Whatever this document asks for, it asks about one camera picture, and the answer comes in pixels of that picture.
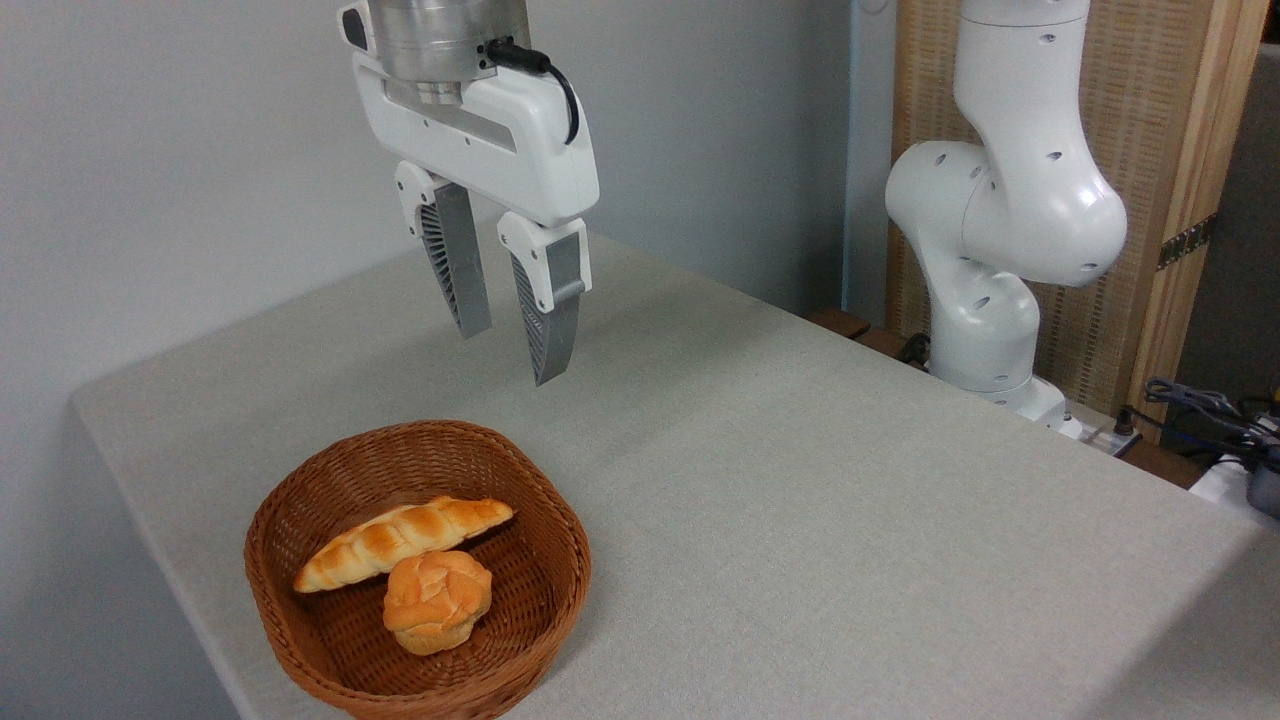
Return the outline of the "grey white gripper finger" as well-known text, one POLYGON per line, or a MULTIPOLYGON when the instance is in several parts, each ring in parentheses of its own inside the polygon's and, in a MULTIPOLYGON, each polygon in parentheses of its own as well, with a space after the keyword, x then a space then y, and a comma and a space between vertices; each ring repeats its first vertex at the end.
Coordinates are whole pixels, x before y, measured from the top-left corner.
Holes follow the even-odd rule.
POLYGON ((404 223, 422 241, 436 283, 465 338, 492 327, 468 191, 411 161, 396 168, 404 223))
POLYGON ((585 222, 548 228, 507 211, 497 229, 511 255, 534 380, 543 386, 567 369, 580 299, 593 287, 585 222))

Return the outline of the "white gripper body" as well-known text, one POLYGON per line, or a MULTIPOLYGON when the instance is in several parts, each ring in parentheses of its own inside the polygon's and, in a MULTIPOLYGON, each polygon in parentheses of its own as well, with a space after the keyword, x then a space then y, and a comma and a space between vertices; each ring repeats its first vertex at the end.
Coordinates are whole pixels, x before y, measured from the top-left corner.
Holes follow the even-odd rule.
POLYGON ((530 49, 522 1, 357 1, 338 13, 378 142, 540 225, 599 199, 579 100, 530 49))

